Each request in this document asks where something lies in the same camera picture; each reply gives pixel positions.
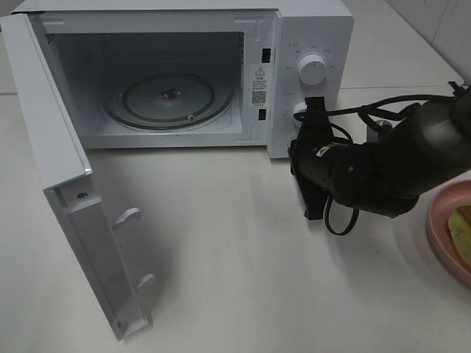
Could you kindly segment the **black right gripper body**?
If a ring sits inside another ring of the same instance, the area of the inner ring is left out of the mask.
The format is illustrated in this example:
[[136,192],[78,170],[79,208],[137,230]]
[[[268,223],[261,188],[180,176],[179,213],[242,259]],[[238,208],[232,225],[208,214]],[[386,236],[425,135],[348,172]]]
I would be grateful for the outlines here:
[[324,98],[307,97],[305,105],[303,111],[294,114],[301,126],[288,148],[288,156],[305,205],[305,217],[315,221],[323,219],[333,189],[333,160],[327,153],[334,147],[349,144],[350,136],[329,121]]

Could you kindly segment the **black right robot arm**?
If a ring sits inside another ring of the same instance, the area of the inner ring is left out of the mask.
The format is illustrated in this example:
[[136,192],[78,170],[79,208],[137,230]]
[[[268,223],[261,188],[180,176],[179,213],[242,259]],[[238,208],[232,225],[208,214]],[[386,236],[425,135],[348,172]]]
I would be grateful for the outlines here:
[[355,211],[396,217],[426,191],[470,169],[470,89],[452,96],[407,95],[356,107],[378,136],[355,143],[335,136],[323,99],[308,97],[295,114],[301,127],[288,154],[310,220],[337,202]]

